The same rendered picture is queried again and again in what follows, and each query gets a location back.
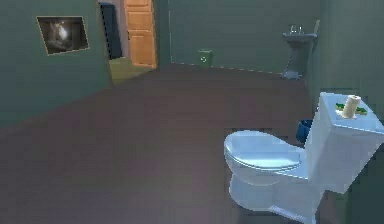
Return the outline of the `green recycling bin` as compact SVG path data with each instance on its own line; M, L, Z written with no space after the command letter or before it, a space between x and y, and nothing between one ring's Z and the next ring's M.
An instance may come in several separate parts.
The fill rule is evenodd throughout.
M211 67L213 62L213 51L208 49L199 49L199 63L202 67Z

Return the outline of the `white toilet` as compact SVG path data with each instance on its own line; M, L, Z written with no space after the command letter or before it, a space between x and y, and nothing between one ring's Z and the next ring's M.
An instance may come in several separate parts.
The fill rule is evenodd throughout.
M302 224L317 224L326 191L344 194L384 144L384 125L361 99L352 119L340 116L336 103L349 95L322 92L302 147L262 131L241 130L224 140L232 176L229 194L239 206L272 212Z

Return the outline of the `orange wooden room door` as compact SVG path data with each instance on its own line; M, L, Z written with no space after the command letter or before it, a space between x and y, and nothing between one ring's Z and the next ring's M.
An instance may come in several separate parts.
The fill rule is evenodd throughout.
M124 0L130 57L135 66L157 66L153 0Z

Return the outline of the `blue bin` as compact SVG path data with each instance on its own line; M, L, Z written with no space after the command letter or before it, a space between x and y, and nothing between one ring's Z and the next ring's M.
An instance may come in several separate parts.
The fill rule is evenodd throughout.
M296 139L300 143L304 144L306 142L312 123L313 123L312 120L301 120L298 123L297 131L296 131Z

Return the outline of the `black tall cabinet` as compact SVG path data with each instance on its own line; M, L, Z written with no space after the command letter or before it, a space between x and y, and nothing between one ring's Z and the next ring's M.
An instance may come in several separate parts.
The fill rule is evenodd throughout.
M100 2L99 5L109 58L120 58L122 50L115 6L107 2Z

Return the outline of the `framed dark picture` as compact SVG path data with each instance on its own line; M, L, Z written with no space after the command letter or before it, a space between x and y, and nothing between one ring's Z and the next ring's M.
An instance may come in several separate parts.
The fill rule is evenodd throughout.
M89 49L82 16L37 16L36 22L48 56Z

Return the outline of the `beige toilet paper roll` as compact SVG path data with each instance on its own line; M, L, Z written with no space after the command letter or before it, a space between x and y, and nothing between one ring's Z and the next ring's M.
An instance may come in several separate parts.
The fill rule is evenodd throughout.
M349 95L342 111L342 116L346 119L352 119L355 116L356 109L360 104L361 97L357 95Z

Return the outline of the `green cloth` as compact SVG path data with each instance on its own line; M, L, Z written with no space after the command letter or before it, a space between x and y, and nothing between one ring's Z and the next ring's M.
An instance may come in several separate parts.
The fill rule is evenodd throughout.
M336 112L342 116L343 115L343 110L344 110L344 104L341 104L341 103L336 103L335 104L335 109L336 109ZM356 114L359 114L359 115L364 115L366 116L367 115L367 110L362 108L362 107L358 107L355 111Z

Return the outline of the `grey pedestal sink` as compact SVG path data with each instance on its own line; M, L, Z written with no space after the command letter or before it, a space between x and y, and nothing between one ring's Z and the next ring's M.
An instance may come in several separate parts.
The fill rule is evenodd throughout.
M285 79L299 79L299 55L302 48L313 42L318 37L314 33L283 33L282 38L290 46L288 63L281 74Z

